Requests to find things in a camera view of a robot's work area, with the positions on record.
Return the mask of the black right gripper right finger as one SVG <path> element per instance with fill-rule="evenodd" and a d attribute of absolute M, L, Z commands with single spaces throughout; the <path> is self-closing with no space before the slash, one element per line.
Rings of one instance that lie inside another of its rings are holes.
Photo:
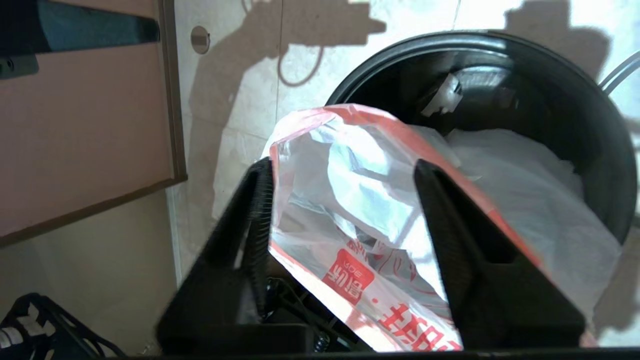
<path fill-rule="evenodd" d="M 462 346 L 579 347 L 585 317 L 453 178 L 422 159 L 413 177 Z"/>

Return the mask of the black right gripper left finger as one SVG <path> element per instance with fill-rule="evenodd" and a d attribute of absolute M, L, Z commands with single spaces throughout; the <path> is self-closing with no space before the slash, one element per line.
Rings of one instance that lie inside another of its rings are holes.
<path fill-rule="evenodd" d="M 246 347 L 265 317 L 274 199 L 272 162 L 243 175 L 157 324 L 162 347 Z"/>

